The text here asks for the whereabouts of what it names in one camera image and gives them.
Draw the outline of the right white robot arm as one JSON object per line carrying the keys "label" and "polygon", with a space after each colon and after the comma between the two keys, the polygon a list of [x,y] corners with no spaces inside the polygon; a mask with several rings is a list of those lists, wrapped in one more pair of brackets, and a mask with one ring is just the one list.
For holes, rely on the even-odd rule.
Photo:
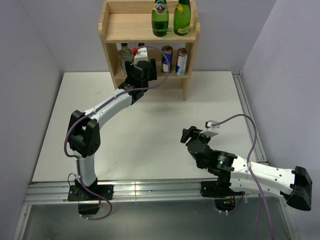
{"label": "right white robot arm", "polygon": [[216,180],[201,182],[203,197],[226,198],[253,193],[284,198],[290,207],[297,210],[311,210],[313,182],[304,167],[276,168],[247,161],[233,153],[213,150],[209,146],[213,136],[213,132],[191,126],[182,130],[180,139],[196,166],[217,177]]}

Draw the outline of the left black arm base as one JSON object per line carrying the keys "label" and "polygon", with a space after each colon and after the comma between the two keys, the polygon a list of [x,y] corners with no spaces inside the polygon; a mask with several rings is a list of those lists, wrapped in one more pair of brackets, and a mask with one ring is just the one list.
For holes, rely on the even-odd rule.
{"label": "left black arm base", "polygon": [[96,215],[100,210],[101,202],[106,201],[110,206],[107,216],[110,215],[112,211],[110,200],[113,198],[114,185],[100,185],[95,182],[87,189],[76,180],[73,185],[69,186],[67,201],[78,202],[78,213],[82,217]]}

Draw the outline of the green bottle yellow label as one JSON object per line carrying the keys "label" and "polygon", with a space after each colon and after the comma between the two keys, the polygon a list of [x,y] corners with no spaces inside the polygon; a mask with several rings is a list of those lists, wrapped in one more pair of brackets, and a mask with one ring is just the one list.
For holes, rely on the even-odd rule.
{"label": "green bottle yellow label", "polygon": [[185,36],[191,23],[190,0],[179,0],[174,10],[173,30],[178,36]]}

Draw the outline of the silver Red Bull can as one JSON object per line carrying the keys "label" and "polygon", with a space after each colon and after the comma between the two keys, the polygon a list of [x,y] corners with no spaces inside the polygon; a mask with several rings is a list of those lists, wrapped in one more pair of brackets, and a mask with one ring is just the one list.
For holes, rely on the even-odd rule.
{"label": "silver Red Bull can", "polygon": [[177,76],[184,76],[186,72],[186,65],[188,59],[188,50],[186,48],[179,48],[177,51],[175,73]]}

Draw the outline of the blue Red Bull can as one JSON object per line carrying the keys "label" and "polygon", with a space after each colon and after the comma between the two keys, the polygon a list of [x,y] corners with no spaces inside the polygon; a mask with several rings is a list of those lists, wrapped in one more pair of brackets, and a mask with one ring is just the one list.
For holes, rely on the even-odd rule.
{"label": "blue Red Bull can", "polygon": [[165,45],[161,50],[164,53],[161,61],[161,70],[164,73],[170,73],[172,71],[173,48],[170,45]]}

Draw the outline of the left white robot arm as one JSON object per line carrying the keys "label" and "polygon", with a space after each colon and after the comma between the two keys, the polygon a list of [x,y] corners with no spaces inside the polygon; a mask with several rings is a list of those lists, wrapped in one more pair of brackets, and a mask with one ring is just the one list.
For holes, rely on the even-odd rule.
{"label": "left white robot arm", "polygon": [[67,157],[76,159],[76,182],[80,187],[79,194],[86,200],[95,198],[98,193],[94,158],[101,145],[101,128],[117,113],[143,97],[149,89],[149,82],[157,79],[154,58],[125,66],[127,77],[111,97],[85,112],[75,110],[70,116],[64,152]]}

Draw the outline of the green bottle red label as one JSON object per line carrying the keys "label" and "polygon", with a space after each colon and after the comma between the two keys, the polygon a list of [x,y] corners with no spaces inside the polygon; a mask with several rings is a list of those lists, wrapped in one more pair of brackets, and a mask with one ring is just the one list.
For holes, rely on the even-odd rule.
{"label": "green bottle red label", "polygon": [[155,0],[151,13],[152,32],[157,37],[164,37],[169,27],[169,10],[166,0]]}

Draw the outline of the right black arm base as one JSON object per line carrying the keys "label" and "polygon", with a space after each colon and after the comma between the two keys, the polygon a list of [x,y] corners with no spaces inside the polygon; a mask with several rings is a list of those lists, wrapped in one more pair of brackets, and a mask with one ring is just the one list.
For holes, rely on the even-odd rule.
{"label": "right black arm base", "polygon": [[228,186],[220,186],[217,180],[202,181],[200,186],[201,196],[213,198],[214,206],[219,214],[228,216],[245,202],[245,193],[243,191],[236,192]]}

